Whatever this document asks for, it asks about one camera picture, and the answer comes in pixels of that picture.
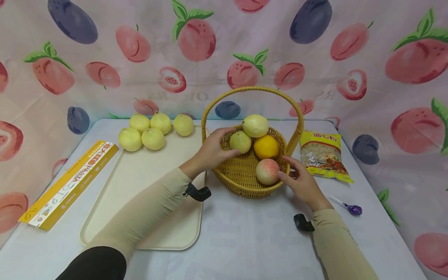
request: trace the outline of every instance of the basket handle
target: basket handle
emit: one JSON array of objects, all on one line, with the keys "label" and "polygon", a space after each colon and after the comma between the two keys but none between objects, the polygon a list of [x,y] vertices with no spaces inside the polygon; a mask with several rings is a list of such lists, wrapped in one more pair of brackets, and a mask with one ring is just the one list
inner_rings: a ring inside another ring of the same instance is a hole
[{"label": "basket handle", "polygon": [[294,131],[293,135],[291,136],[291,139],[288,142],[288,145],[286,146],[286,155],[290,156],[293,154],[294,150],[296,149],[296,146],[300,140],[300,136],[303,133],[303,125],[304,125],[304,120],[303,120],[303,114],[299,108],[299,106],[297,105],[297,103],[288,95],[284,94],[283,92],[279,91],[279,90],[275,90],[273,88],[270,87],[265,87],[265,86],[243,86],[243,87],[239,87],[233,90],[229,90],[223,94],[221,94],[220,96],[218,96],[215,100],[212,101],[212,103],[210,103],[207,108],[205,109],[204,113],[202,114],[202,119],[201,119],[201,132],[202,132],[202,142],[204,143],[205,139],[207,138],[206,136],[206,131],[205,131],[205,125],[207,123],[207,116],[208,113],[210,112],[210,110],[223,98],[235,94],[237,92],[241,92],[241,91],[247,91],[247,90],[260,90],[260,91],[266,91],[266,92],[270,92],[273,94],[276,94],[284,99],[286,99],[286,101],[288,101],[292,107],[294,108],[294,110],[296,110],[297,112],[297,127],[296,130]]}]

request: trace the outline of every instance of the beige plastic tray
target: beige plastic tray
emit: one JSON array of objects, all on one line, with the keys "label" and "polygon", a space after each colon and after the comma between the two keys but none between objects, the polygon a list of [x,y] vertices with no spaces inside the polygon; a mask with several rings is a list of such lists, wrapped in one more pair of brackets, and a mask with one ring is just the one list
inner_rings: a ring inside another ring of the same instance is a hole
[{"label": "beige plastic tray", "polygon": [[[144,146],[136,152],[122,149],[106,184],[84,223],[80,240],[86,245],[108,221],[136,194],[190,159],[201,147],[201,126],[196,125],[188,137],[172,131],[165,136],[166,144],[159,151]],[[205,172],[193,184],[201,189]],[[186,250],[199,237],[202,203],[187,197],[177,210],[165,219],[143,242],[141,250]]]}]

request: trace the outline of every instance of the purple lollipop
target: purple lollipop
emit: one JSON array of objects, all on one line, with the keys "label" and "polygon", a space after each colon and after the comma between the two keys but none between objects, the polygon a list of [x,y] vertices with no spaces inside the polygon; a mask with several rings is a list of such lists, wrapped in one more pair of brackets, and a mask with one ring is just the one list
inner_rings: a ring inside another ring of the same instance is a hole
[{"label": "purple lollipop", "polygon": [[343,203],[342,201],[340,201],[339,199],[335,198],[334,196],[330,195],[330,198],[337,202],[339,205],[345,207],[350,214],[352,214],[353,216],[359,216],[362,214],[362,208],[358,205],[349,205],[346,203]]}]

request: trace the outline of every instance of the white tablecloth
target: white tablecloth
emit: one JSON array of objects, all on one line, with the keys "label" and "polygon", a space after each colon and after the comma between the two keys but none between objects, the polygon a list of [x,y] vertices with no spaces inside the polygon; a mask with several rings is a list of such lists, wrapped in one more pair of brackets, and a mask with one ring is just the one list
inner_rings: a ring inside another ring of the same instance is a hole
[{"label": "white tablecloth", "polygon": [[[239,121],[208,121],[213,131]],[[295,121],[270,121],[289,139]],[[68,169],[97,140],[117,142],[127,120],[100,120],[73,152]],[[306,121],[305,128],[337,133],[331,122]],[[298,147],[293,157],[300,158]],[[49,232],[19,225],[0,250],[0,278],[8,280],[55,279],[82,249],[79,231],[112,171],[115,156]],[[342,161],[355,181],[351,187],[323,178],[317,183],[327,196],[362,206],[360,217],[352,217],[335,204],[351,234],[380,279],[426,279],[408,247],[389,219],[346,146]],[[321,264],[311,235],[297,231],[293,216],[311,213],[284,187],[264,200],[248,200],[230,193],[213,172],[206,186],[212,196],[204,202],[199,239],[180,252],[138,251],[128,265],[127,280],[320,280]]]}]

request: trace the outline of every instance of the fruit basket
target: fruit basket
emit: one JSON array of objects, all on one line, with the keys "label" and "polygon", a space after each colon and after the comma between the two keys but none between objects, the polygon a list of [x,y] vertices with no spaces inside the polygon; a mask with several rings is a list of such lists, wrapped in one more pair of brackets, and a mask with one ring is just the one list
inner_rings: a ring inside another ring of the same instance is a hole
[{"label": "fruit basket", "polygon": [[[288,101],[292,105],[292,107],[296,110],[298,124],[288,143],[286,143],[283,135],[281,135],[277,130],[273,129],[272,127],[269,127],[269,130],[267,132],[268,135],[271,135],[277,141],[277,144],[279,146],[279,154],[275,159],[275,161],[278,163],[281,171],[285,172],[286,174],[289,174],[289,164],[286,161],[284,161],[281,156],[282,155],[290,156],[294,152],[294,149],[299,143],[300,137],[303,133],[304,120],[302,112],[300,111],[298,105],[294,102],[294,100],[292,100],[291,97],[287,96],[286,94],[278,90],[263,86],[244,86],[236,88],[234,90],[227,91],[226,93],[220,95],[218,98],[213,100],[212,103],[208,105],[208,107],[205,109],[202,115],[201,119],[202,142],[204,142],[205,139],[207,138],[205,125],[210,110],[223,98],[235,94],[237,92],[247,90],[260,90],[276,94],[286,99],[286,101]],[[236,125],[234,127],[237,129],[237,131],[243,130],[243,127],[241,125]],[[232,134],[225,135],[221,141],[221,147],[225,151],[230,150],[229,145],[230,136],[232,136]],[[215,172],[216,176],[223,182],[223,184],[233,193],[246,198],[265,198],[269,196],[274,190],[280,188],[280,186],[282,186],[282,182],[278,181],[274,185],[269,186],[263,185],[260,182],[258,182],[258,180],[255,177],[255,169],[257,167],[258,162],[259,159],[255,155],[252,145],[249,152],[242,155],[238,155],[232,159],[228,159],[222,162],[213,171]]]}]

